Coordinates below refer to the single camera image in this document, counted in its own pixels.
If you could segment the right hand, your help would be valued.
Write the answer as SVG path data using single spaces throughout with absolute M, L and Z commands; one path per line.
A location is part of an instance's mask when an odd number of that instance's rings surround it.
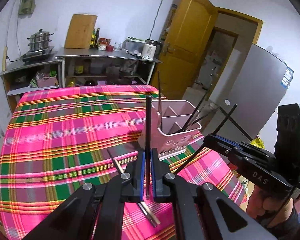
M 258 186 L 254 186 L 254 190 L 249 198 L 246 213 L 253 219 L 257 216 L 263 216 L 267 211 L 279 211 L 268 226 L 274 227 L 277 224 L 286 221 L 292 214 L 294 207 L 293 200 L 288 202 L 271 197 Z

